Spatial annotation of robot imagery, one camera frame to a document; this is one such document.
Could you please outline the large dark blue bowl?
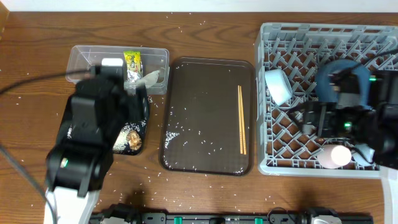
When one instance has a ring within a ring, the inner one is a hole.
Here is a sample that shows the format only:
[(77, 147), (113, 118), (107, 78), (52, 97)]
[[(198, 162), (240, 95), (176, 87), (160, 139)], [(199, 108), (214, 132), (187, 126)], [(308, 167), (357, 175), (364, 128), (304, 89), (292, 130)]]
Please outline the large dark blue bowl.
[[(334, 60), (322, 65), (318, 69), (318, 73), (315, 75), (315, 83), (317, 84), (315, 87), (315, 93), (318, 96), (319, 101), (337, 103), (338, 94), (330, 85), (331, 78), (329, 75), (334, 72), (351, 68), (355, 65), (358, 65), (358, 63), (347, 59)], [(371, 72), (364, 65), (360, 65), (358, 68), (353, 70), (353, 74), (358, 77), (359, 82), (359, 90), (361, 94), (359, 105), (366, 109), (371, 109), (371, 107), (368, 105), (368, 95), (371, 85), (369, 78), (371, 76)]]

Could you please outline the pink plastic cup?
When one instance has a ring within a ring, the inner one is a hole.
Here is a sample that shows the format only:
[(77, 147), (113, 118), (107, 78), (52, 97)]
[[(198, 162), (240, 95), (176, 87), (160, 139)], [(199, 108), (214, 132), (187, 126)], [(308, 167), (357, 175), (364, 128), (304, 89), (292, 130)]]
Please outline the pink plastic cup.
[(326, 169), (337, 169), (351, 161), (351, 151), (342, 145), (328, 144), (322, 147), (317, 160)]

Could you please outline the light blue rice bowl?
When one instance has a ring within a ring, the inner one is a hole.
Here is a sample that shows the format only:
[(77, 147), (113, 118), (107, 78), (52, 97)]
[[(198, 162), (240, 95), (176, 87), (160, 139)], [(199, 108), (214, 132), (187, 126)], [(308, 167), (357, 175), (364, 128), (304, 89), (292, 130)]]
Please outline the light blue rice bowl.
[(285, 72), (281, 69), (269, 70), (264, 73), (266, 85), (272, 99), (278, 106), (291, 99), (292, 87)]

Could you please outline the small light blue cup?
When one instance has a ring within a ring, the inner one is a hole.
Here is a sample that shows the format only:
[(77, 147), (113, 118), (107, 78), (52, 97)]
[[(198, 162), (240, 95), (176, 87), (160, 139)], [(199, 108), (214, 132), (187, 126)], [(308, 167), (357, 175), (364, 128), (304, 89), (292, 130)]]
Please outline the small light blue cup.
[(373, 165), (374, 149), (371, 149), (367, 144), (356, 144), (354, 146), (353, 159), (361, 166)]

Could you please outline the wooden chopstick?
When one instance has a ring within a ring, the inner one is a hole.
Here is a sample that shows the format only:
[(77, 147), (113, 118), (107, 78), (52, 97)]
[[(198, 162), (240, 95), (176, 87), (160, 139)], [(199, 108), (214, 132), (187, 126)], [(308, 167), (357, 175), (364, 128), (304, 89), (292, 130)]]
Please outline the wooden chopstick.
[(240, 85), (238, 85), (238, 118), (239, 118), (239, 144), (240, 144), (240, 154), (244, 153), (243, 150), (243, 134), (242, 134), (242, 127), (241, 127), (241, 90)]
[(244, 150), (243, 155), (246, 155), (247, 154), (247, 149), (246, 149), (246, 134), (245, 134), (245, 130), (244, 130), (243, 92), (242, 92), (242, 87), (241, 86), (240, 86), (240, 90), (241, 90), (241, 117), (242, 117), (241, 127), (242, 127), (242, 134), (243, 134), (243, 150)]

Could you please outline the white tissue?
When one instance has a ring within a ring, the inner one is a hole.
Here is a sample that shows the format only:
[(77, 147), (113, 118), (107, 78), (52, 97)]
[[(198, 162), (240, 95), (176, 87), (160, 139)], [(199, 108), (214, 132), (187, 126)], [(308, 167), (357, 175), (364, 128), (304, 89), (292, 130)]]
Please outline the white tissue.
[(160, 70), (153, 71), (144, 76), (141, 81), (145, 84), (146, 88), (155, 85), (159, 79)]

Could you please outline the brown food scrap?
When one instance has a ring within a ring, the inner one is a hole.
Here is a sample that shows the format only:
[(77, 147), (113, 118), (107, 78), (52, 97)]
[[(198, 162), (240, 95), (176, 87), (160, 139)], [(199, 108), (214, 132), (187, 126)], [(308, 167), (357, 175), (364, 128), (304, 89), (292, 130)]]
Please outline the brown food scrap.
[(129, 148), (133, 151), (139, 150), (142, 146), (142, 139), (135, 130), (132, 130), (127, 134), (126, 141), (129, 145)]

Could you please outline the aluminium foil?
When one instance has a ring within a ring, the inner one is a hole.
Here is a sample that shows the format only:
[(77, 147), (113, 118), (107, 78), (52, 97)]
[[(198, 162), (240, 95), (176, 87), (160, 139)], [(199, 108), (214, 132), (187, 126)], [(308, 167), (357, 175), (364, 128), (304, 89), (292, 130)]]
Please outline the aluminium foil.
[(129, 95), (135, 94), (136, 90), (142, 86), (145, 86), (145, 83), (141, 77), (130, 78), (124, 82), (124, 90), (127, 91)]

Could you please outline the yellow snack wrapper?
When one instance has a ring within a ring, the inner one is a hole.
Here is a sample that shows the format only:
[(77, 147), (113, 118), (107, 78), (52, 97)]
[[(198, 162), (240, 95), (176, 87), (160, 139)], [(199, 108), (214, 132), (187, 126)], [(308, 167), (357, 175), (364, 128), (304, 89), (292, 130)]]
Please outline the yellow snack wrapper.
[(127, 79), (138, 80), (142, 78), (142, 61), (139, 51), (124, 51), (127, 66)]

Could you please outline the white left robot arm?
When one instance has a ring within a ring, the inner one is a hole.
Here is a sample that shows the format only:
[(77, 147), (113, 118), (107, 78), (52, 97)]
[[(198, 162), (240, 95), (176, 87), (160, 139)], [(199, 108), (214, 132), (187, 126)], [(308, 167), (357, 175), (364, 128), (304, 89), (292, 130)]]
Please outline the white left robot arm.
[(68, 98), (54, 147), (46, 157), (46, 189), (11, 156), (1, 154), (45, 202), (44, 223), (89, 223), (113, 163), (113, 147), (122, 129), (149, 118), (144, 85), (131, 95), (124, 89), (125, 64), (93, 65)]

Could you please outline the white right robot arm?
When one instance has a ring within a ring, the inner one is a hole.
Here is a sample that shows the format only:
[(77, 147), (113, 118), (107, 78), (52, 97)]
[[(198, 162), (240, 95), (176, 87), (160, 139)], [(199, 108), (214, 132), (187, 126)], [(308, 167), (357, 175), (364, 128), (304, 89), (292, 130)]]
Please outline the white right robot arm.
[(397, 71), (370, 71), (364, 62), (334, 60), (315, 76), (317, 101), (288, 110), (302, 133), (346, 138), (374, 151), (380, 167), (384, 221), (397, 223)]

